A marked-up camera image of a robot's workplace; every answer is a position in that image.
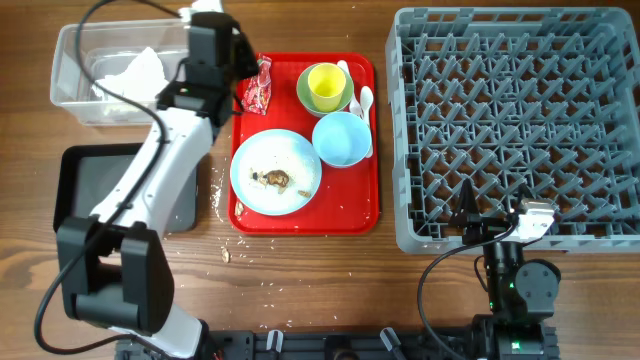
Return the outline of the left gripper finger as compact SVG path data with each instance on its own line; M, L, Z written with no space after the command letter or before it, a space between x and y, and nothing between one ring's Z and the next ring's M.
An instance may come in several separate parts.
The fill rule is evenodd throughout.
M242 103L242 98L239 95L239 91L238 91L238 86L241 85L242 82L243 82L243 79L239 78L238 76L232 77L231 95L233 98L233 105L232 105L233 116L241 116L245 112L245 108Z
M233 35L234 72L237 80L245 80L259 74L254 50L244 33Z

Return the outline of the red snack wrapper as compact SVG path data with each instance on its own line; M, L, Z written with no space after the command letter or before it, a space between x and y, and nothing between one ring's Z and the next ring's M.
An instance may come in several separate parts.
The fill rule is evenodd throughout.
M265 115L272 95L272 59L261 54L257 64L259 66L259 72L256 76L249 79L249 84L242 99L242 106L245 112Z

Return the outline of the large white napkin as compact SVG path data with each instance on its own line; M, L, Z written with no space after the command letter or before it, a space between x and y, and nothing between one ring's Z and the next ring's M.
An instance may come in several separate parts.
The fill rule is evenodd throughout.
M147 47L132 60L124 72L98 79L92 86L92 91L101 100L109 101L113 97L99 86L136 102L151 102L168 83L158 54Z

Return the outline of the green bowl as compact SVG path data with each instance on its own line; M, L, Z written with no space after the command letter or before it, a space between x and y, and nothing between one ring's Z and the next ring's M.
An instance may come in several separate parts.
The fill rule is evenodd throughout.
M296 92L297 92L297 97L300 101L300 103L305 107L305 109L311 114L314 115L318 118L322 118L323 116L327 115L327 112L322 112L319 111L313 101L312 101L312 96L311 96L311 90L309 88L308 85L308 77L310 75L310 73L312 72L312 70L318 66L318 63L313 64L309 67L307 67L299 76L298 80L297 80L297 85L296 85ZM348 104L349 104L349 98L348 98L348 86L347 86L347 78L346 78L346 85L345 85L345 90L343 91L343 94L340 98L340 102L338 103L338 107L336 108L336 111L343 111L345 109L348 108Z

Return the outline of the yellow cup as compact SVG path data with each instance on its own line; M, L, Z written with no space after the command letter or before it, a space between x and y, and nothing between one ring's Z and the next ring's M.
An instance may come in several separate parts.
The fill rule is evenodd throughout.
M316 109L320 112L331 112L341 101L347 79L338 65L319 63L310 71L307 83Z

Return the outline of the light blue bowl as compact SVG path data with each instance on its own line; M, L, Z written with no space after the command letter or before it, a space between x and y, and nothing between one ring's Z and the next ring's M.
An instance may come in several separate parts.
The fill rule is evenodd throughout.
M367 157L373 138L370 127L357 115L332 112L314 126L312 145L327 165L348 168Z

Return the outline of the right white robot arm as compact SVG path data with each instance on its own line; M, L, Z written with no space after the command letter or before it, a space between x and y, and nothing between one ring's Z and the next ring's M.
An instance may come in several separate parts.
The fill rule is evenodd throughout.
M470 359L549 359L544 320L553 316L560 270L542 259L527 260L524 248L541 239L554 222L554 207L529 197L503 218L480 214L470 180L462 182L449 223L463 230L467 248L480 247L486 273L489 315L476 315L465 336Z

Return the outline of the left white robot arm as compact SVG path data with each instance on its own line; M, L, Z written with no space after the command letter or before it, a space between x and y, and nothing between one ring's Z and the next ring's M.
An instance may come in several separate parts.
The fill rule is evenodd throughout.
M66 217L56 230L60 271L37 310L62 292L66 315L114 331L164 359L217 359L208 325L174 302L173 276L161 246L174 204L240 100L235 82L257 74L253 49L239 23L216 11L191 14L188 56L158 94L153 124L115 188L87 217Z

